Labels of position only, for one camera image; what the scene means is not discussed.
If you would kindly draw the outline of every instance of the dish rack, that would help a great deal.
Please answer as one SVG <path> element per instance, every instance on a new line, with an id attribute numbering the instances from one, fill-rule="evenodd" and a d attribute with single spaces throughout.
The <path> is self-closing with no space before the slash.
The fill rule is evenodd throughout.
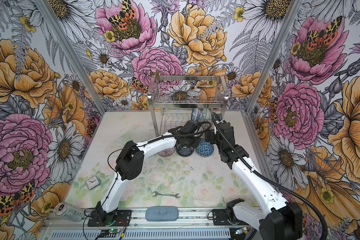
<path id="1" fill-rule="evenodd" d="M 224 76 L 152 76 L 148 103 L 156 136 L 191 120 L 192 108 L 221 109 L 224 116 L 228 89 Z M 155 108 L 160 108 L 158 128 Z"/>

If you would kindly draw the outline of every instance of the clock face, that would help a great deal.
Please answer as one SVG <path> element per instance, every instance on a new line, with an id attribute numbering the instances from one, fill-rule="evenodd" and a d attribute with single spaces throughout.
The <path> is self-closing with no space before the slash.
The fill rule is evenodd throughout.
<path id="1" fill-rule="evenodd" d="M 92 189 L 92 188 L 96 187 L 97 185 L 99 185 L 100 183 L 99 183 L 99 180 L 97 180 L 97 177 L 95 176 L 91 179 L 86 180 L 86 184 L 87 184 L 88 189 Z"/>

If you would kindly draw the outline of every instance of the open-end wrench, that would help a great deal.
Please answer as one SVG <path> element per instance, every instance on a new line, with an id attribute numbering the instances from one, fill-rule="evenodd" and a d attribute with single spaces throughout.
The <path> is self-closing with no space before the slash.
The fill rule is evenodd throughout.
<path id="1" fill-rule="evenodd" d="M 156 192 L 156 191 L 154 191 L 153 193 L 152 193 L 152 196 L 153 197 L 157 197 L 157 196 L 163 196 L 163 197 L 175 197 L 175 198 L 177 198 L 177 199 L 179 199 L 180 198 L 180 194 L 166 194 L 166 193 L 159 193 L 159 192 Z"/>

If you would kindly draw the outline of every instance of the table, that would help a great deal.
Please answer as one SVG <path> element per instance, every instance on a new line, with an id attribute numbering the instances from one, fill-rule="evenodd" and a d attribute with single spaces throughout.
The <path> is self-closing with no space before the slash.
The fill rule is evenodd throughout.
<path id="1" fill-rule="evenodd" d="M 161 119 L 160 112 L 156 112 L 156 119 Z M 244 147 L 256 167 L 260 169 L 241 113 L 227 111 L 224 119 L 234 127 L 236 144 Z M 114 171 L 107 164 L 109 154 L 124 147 L 129 140 L 142 142 L 154 137 L 150 112 L 106 112 L 70 186 L 65 202 L 80 208 L 95 207 L 106 194 L 114 177 Z M 112 166 L 115 166 L 119 153 L 116 152 L 110 157 Z M 93 176 L 96 176 L 101 184 L 89 190 L 85 181 Z M 179 193 L 180 199 L 154 198 L 153 191 Z M 189 157 L 179 156 L 176 152 L 169 157 L 161 157 L 158 154 L 149 157 L 143 163 L 141 174 L 132 180 L 125 190 L 119 208 L 159 205 L 225 207 L 227 202 L 237 198 L 244 199 L 252 206 L 258 206 L 245 183 L 226 163 L 221 162 L 215 146 L 213 155 L 209 157 L 201 157 L 196 151 Z"/>

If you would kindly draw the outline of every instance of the robotic arm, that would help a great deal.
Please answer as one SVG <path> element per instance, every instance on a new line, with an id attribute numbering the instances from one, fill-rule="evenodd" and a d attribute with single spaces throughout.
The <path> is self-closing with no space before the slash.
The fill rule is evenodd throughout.
<path id="1" fill-rule="evenodd" d="M 244 221 L 259 230 L 264 240 L 295 240 L 302 237 L 302 211 L 297 203 L 289 204 L 269 183 L 254 174 L 257 171 L 248 153 L 239 145 L 235 145 L 233 127 L 230 123 L 219 122 L 219 129 L 224 132 L 228 141 L 251 166 L 249 169 L 238 159 L 226 141 L 216 134 L 216 130 L 205 131 L 206 141 L 216 144 L 221 160 L 225 162 L 248 186 L 261 210 L 248 205 L 242 199 L 235 199 L 227 204 L 227 215 L 231 222 Z M 106 196 L 97 203 L 96 211 L 103 220 L 117 209 L 124 190 L 130 180 L 136 178 L 143 161 L 164 149 L 174 147 L 177 143 L 190 144 L 197 147 L 200 141 L 196 130 L 197 123 L 188 121 L 183 127 L 170 129 L 161 137 L 150 141 L 134 143 L 129 141 L 118 156 L 115 177 Z"/>

